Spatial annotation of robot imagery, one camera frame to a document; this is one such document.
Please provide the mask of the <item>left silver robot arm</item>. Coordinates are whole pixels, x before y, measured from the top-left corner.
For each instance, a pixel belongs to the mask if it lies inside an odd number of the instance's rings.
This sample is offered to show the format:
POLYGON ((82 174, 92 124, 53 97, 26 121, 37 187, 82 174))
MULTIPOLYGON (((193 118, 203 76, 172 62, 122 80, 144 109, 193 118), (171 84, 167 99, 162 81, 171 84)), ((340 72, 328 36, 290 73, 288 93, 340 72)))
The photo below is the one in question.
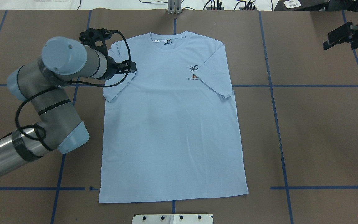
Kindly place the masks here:
POLYGON ((32 63, 15 70, 7 79, 9 91, 22 103, 15 113, 16 129, 0 139, 0 177, 58 150, 73 151, 90 139, 65 88, 77 78, 109 80, 123 74, 121 84, 137 71, 131 59, 120 63, 99 47, 67 37, 53 37, 32 63))

